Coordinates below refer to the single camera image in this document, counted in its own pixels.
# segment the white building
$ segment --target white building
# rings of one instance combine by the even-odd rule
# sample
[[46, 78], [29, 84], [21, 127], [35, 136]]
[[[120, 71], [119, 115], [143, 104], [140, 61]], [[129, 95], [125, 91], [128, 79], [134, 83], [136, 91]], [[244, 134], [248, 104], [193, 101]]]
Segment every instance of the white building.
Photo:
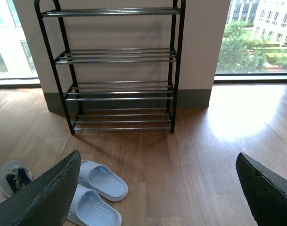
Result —
[[260, 0], [252, 36], [287, 47], [287, 0]]
[[244, 20], [253, 23], [260, 0], [231, 0], [227, 22]]

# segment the shoe rack shelf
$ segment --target shoe rack shelf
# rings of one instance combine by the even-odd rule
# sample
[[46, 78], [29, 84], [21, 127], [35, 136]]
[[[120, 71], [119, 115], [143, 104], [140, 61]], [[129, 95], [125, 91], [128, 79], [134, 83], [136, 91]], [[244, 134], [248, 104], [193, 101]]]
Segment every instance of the shoe rack shelf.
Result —
[[[54, 73], [55, 81], [65, 111], [71, 134], [78, 130], [145, 130], [169, 129], [174, 132], [177, 95], [180, 75], [185, 0], [172, 1], [172, 7], [162, 8], [96, 8], [96, 9], [61, 9], [58, 0], [53, 0], [55, 9], [41, 12], [40, 1], [34, 0], [35, 10], [45, 41], [47, 53]], [[137, 15], [172, 15], [170, 46], [166, 48], [112, 48], [112, 49], [70, 49], [64, 17], [80, 16], [137, 16]], [[46, 32], [44, 20], [57, 17], [65, 50], [54, 57]], [[78, 82], [75, 73], [76, 64], [127, 64], [127, 63], [168, 64], [168, 76], [164, 81], [105, 81]], [[57, 67], [69, 65], [73, 83], [65, 92], [59, 78]], [[84, 103], [105, 102], [163, 102], [165, 107], [128, 108], [121, 104], [118, 108], [86, 109]], [[76, 102], [78, 113], [72, 114], [68, 103]]]

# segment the tree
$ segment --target tree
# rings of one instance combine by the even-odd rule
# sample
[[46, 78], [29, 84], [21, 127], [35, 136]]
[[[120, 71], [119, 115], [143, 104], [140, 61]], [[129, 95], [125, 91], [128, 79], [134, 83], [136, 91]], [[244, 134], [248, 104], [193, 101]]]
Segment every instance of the tree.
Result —
[[244, 21], [234, 21], [226, 24], [219, 55], [217, 73], [254, 73], [263, 70], [266, 56], [249, 50], [263, 46], [266, 40], [251, 39], [243, 29]]

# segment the slide sandal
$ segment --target slide sandal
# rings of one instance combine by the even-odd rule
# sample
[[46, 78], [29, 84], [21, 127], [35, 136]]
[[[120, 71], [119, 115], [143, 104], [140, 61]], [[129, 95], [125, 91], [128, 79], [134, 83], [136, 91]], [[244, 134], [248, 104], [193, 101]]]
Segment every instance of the slide sandal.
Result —
[[79, 226], [121, 226], [118, 211], [93, 190], [77, 185], [67, 219]]
[[108, 167], [88, 160], [81, 161], [78, 183], [113, 202], [122, 200], [129, 191], [127, 184]]

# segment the gray sneaker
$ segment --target gray sneaker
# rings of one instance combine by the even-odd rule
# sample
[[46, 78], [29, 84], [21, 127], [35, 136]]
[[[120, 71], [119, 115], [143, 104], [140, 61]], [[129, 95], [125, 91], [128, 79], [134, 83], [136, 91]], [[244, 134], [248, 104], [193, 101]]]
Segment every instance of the gray sneaker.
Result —
[[33, 180], [32, 172], [21, 162], [10, 160], [1, 168], [0, 187], [7, 198], [13, 196]]

